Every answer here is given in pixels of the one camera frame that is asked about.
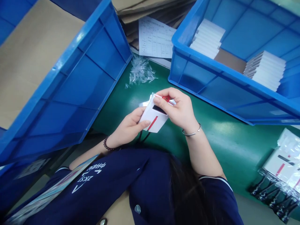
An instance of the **red stripe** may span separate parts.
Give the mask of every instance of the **red stripe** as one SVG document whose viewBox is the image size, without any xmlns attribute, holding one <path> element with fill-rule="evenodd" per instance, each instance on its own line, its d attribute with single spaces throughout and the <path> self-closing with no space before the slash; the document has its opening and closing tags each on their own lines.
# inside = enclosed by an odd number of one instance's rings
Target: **red stripe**
<svg viewBox="0 0 300 225">
<path fill-rule="evenodd" d="M 158 117 L 158 116 L 156 116 L 155 119 L 152 121 L 152 123 L 150 124 L 148 130 L 150 130 L 150 128 L 152 127 L 152 125 L 154 124 L 154 122 L 157 120 L 157 117 Z"/>
<path fill-rule="evenodd" d="M 277 171 L 276 176 L 278 176 L 278 174 L 280 174 L 280 172 L 282 171 L 283 167 L 284 167 L 284 163 L 281 165 L 281 167 Z"/>
<path fill-rule="evenodd" d="M 296 185 L 294 186 L 294 188 L 297 187 L 299 183 L 300 183 L 300 179 L 298 180 L 298 182 L 296 183 Z"/>
</svg>

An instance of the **plastic bag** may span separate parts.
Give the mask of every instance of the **plastic bag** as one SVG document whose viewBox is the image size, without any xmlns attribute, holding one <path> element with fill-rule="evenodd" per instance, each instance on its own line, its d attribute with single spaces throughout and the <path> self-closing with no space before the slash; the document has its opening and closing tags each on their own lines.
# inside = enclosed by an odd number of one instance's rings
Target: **plastic bag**
<svg viewBox="0 0 300 225">
<path fill-rule="evenodd" d="M 300 204 L 300 138 L 284 129 L 277 148 L 258 172 L 263 178 L 250 187 L 250 194 L 286 224 Z"/>
</svg>

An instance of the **black rectangle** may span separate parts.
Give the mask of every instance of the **black rectangle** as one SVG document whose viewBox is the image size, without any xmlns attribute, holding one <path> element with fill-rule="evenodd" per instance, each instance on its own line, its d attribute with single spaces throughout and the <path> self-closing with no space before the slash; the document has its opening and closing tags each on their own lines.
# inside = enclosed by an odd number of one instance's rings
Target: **black rectangle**
<svg viewBox="0 0 300 225">
<path fill-rule="evenodd" d="M 286 161 L 288 164 L 290 164 L 292 166 L 295 165 L 295 163 L 291 162 L 289 159 L 287 159 L 287 158 L 285 158 L 285 157 L 283 157 L 281 155 L 278 155 L 278 158 L 282 159 L 283 161 Z"/>
<path fill-rule="evenodd" d="M 163 114 L 166 114 L 165 111 L 163 111 L 160 107 L 158 107 L 156 105 L 153 106 L 153 109 L 156 110 L 156 111 L 159 111 L 159 112 L 161 112 Z"/>
</svg>

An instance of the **table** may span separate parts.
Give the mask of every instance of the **table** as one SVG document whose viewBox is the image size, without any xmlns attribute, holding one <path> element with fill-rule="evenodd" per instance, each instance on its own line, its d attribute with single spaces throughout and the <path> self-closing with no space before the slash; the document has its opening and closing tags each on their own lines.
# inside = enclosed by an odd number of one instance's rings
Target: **table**
<svg viewBox="0 0 300 225">
<path fill-rule="evenodd" d="M 149 100 L 152 92 L 174 87 L 168 82 L 170 70 L 150 62 L 156 77 L 151 83 L 131 85 L 129 74 L 131 63 L 125 69 L 120 80 L 100 111 L 92 128 L 104 134 L 111 134 L 123 118 Z M 214 150 L 235 193 L 255 199 L 247 191 L 261 177 L 258 169 L 277 146 L 277 140 L 285 127 L 300 136 L 300 130 L 292 126 L 256 125 L 250 126 L 226 114 L 214 106 L 183 91 L 191 97 L 194 114 Z M 183 162 L 189 162 L 188 146 L 181 129 L 168 120 L 158 133 L 152 133 L 146 140 L 154 148 L 164 149 L 176 155 Z M 300 220 L 299 211 L 293 218 Z"/>
</svg>

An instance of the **woman's right hand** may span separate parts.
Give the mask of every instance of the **woman's right hand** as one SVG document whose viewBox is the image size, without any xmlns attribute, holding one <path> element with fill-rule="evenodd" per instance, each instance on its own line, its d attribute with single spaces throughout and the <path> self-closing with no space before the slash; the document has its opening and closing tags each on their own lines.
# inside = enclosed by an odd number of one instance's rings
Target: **woman's right hand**
<svg viewBox="0 0 300 225">
<path fill-rule="evenodd" d="M 175 125 L 184 129 L 186 133 L 194 133 L 199 129 L 199 124 L 194 116 L 192 101 L 189 96 L 173 87 L 163 89 L 156 94 L 159 96 L 170 96 L 170 98 L 176 102 L 175 106 L 171 106 L 162 98 L 154 98 L 154 104 L 165 111 Z"/>
</svg>

